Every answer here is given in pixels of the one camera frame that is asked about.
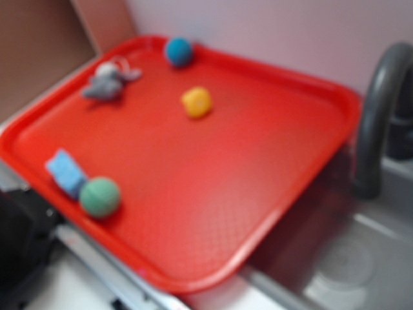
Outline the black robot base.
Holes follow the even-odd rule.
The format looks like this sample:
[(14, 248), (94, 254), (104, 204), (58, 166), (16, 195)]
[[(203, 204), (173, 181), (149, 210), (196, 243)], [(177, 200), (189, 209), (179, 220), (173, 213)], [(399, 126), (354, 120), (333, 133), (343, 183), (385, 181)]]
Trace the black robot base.
[(1, 191), (1, 308), (46, 269), (60, 221), (56, 209), (35, 190)]

